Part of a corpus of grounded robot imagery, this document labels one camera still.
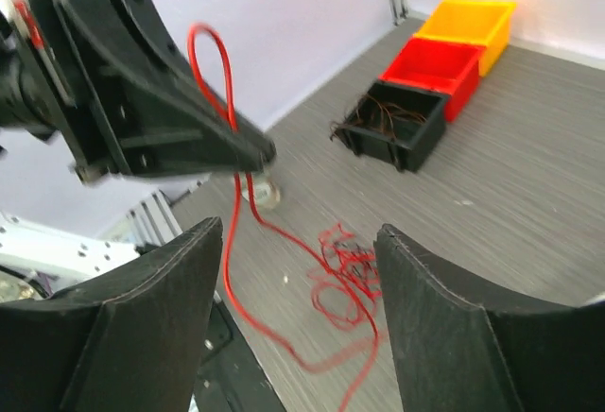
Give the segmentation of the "black plastic bin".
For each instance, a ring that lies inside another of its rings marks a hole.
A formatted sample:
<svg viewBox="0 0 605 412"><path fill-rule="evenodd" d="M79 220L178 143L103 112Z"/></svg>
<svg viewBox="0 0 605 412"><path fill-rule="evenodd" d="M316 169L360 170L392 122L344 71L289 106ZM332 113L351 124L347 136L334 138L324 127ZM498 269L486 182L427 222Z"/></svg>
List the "black plastic bin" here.
<svg viewBox="0 0 605 412"><path fill-rule="evenodd" d="M446 132L449 96L376 80L340 122L331 127L356 156L416 173Z"/></svg>

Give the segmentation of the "red plastic bin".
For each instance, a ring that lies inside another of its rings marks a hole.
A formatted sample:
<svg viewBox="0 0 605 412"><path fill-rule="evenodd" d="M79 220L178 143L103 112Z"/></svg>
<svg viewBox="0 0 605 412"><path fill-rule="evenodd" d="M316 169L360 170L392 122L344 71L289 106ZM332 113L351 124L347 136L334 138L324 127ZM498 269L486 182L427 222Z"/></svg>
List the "red plastic bin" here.
<svg viewBox="0 0 605 412"><path fill-rule="evenodd" d="M453 122L480 82L479 65L485 48L411 38L380 76L382 80L449 96L445 120Z"/></svg>

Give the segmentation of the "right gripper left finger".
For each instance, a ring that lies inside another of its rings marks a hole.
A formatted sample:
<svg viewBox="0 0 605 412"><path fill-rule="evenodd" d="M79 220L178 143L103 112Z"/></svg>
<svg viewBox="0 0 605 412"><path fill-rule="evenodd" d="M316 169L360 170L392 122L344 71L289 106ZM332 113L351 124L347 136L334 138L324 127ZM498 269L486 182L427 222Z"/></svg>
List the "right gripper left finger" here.
<svg viewBox="0 0 605 412"><path fill-rule="evenodd" d="M46 300L1 307L5 411L185 411L222 251L209 217Z"/></svg>

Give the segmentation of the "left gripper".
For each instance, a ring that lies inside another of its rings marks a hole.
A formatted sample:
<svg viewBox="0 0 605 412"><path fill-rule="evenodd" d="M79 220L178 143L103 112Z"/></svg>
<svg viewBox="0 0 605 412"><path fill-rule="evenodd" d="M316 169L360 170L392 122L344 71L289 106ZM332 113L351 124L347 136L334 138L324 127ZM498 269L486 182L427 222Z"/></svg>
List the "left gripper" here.
<svg viewBox="0 0 605 412"><path fill-rule="evenodd" d="M257 172L275 144L199 90L151 0L11 0L37 135L58 131L83 182Z"/></svg>

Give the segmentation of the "yellow plastic bin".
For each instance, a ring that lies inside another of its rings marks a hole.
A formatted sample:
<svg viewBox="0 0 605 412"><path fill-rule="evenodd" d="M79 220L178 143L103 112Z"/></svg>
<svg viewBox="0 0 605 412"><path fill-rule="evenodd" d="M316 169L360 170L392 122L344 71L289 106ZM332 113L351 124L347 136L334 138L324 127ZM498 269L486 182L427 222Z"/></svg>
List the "yellow plastic bin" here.
<svg viewBox="0 0 605 412"><path fill-rule="evenodd" d="M485 77L510 42L512 1L442 0L415 38L484 47L479 74Z"/></svg>

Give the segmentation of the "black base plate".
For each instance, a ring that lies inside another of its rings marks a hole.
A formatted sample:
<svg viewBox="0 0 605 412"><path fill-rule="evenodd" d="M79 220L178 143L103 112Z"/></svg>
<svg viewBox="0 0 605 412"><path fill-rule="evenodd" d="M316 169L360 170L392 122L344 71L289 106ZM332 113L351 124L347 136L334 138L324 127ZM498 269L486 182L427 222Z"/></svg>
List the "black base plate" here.
<svg viewBox="0 0 605 412"><path fill-rule="evenodd" d="M285 412L272 383L225 303L213 303L192 411Z"/></svg>

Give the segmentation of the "clear glass bottle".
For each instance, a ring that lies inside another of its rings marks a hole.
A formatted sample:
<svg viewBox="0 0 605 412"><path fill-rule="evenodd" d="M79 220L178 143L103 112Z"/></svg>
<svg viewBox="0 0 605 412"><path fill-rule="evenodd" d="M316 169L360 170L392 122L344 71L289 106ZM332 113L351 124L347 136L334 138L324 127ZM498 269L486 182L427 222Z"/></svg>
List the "clear glass bottle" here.
<svg viewBox="0 0 605 412"><path fill-rule="evenodd" d="M281 192L270 174L268 172L253 173L251 177L252 187L249 187L247 176L245 174L240 176L242 197L249 201L249 190L251 190L257 209L272 210L276 208L281 201Z"/></svg>

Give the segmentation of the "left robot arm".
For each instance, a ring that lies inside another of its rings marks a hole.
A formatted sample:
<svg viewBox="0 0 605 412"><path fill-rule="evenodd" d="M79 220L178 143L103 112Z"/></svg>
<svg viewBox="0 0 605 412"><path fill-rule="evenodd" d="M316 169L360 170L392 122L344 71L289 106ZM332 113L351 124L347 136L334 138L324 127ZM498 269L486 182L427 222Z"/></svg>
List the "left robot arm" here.
<svg viewBox="0 0 605 412"><path fill-rule="evenodd" d="M85 183L254 173L276 155L152 0L1 0L1 125L60 134Z"/></svg>

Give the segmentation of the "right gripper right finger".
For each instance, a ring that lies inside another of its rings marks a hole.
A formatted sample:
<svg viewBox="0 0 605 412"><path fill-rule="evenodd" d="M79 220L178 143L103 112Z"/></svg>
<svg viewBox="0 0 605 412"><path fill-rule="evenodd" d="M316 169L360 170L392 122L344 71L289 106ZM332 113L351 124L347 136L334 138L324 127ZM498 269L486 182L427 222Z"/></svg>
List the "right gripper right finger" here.
<svg viewBox="0 0 605 412"><path fill-rule="evenodd" d="M407 411L600 411L604 305L537 299L424 248L390 224L374 244Z"/></svg>

